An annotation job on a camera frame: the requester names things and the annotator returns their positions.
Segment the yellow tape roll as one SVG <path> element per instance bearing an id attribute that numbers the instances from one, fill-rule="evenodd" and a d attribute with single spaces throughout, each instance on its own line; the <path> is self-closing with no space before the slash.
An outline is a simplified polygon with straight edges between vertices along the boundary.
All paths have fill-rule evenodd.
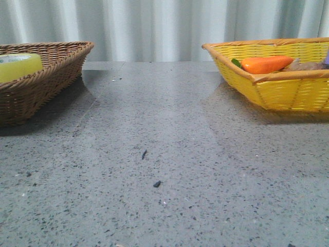
<path id="1" fill-rule="evenodd" d="M 38 54 L 1 55 L 1 83 L 19 79 L 42 69 L 41 56 Z"/>

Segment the white curtain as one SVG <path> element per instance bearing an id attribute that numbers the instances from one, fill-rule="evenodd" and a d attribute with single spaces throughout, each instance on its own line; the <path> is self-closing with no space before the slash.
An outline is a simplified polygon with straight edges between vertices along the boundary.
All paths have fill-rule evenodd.
<path id="1" fill-rule="evenodd" d="M 328 1 L 1 1 L 1 43 L 91 41 L 90 61 L 207 61 L 205 43 L 328 36 Z"/>

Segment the orange toy carrot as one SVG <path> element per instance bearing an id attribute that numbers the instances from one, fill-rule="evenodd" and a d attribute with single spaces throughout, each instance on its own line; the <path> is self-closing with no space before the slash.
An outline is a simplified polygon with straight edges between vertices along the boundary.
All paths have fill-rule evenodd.
<path id="1" fill-rule="evenodd" d="M 252 57 L 231 62 L 251 74 L 268 74 L 284 69 L 294 61 L 288 56 Z"/>

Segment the brown object in basket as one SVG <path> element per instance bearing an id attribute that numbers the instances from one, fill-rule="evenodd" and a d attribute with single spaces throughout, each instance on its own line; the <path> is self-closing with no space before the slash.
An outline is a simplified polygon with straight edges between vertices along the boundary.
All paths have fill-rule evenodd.
<path id="1" fill-rule="evenodd" d="M 300 62 L 300 59 L 294 59 L 291 64 L 284 67 L 282 71 L 304 71 L 304 70 L 322 70 L 328 69 L 328 64 L 322 62 Z"/>

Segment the brown wicker basket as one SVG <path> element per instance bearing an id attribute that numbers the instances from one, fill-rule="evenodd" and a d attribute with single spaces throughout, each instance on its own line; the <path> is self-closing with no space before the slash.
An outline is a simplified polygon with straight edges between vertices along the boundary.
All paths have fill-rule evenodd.
<path id="1" fill-rule="evenodd" d="M 1 127 L 24 124 L 36 111 L 71 85 L 94 43 L 90 41 L 2 44 L 1 54 L 34 53 L 42 70 L 1 83 Z"/>

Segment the yellow wicker basket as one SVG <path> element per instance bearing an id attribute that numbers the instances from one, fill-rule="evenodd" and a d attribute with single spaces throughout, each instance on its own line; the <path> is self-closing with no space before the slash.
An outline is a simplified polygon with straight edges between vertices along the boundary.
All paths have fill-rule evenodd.
<path id="1" fill-rule="evenodd" d="M 206 43 L 224 80 L 250 102 L 275 111 L 328 111 L 328 70 L 274 72 L 253 75 L 231 60 L 286 55 L 301 62 L 321 62 L 328 38 L 296 38 Z"/>

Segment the purple object in basket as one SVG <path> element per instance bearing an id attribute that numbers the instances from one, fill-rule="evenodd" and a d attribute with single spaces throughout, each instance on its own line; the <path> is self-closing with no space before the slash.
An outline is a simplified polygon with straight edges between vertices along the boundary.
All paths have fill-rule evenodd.
<path id="1" fill-rule="evenodd" d="M 325 59 L 323 61 L 323 64 L 329 65 L 329 51 L 327 52 L 327 55 L 326 55 L 326 57 L 325 57 Z"/>

